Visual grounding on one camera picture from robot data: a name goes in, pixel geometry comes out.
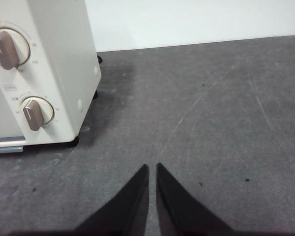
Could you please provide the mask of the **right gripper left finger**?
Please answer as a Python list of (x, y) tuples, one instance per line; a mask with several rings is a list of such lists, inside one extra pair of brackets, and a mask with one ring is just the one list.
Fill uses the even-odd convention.
[(11, 236), (143, 236), (149, 207), (149, 167), (144, 164), (104, 206), (73, 230), (17, 231)]

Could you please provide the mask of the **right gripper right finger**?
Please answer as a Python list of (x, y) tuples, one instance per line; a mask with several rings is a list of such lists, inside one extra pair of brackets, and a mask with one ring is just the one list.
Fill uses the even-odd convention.
[(289, 232), (235, 230), (197, 201), (162, 163), (156, 170), (157, 211), (163, 236), (295, 236)]

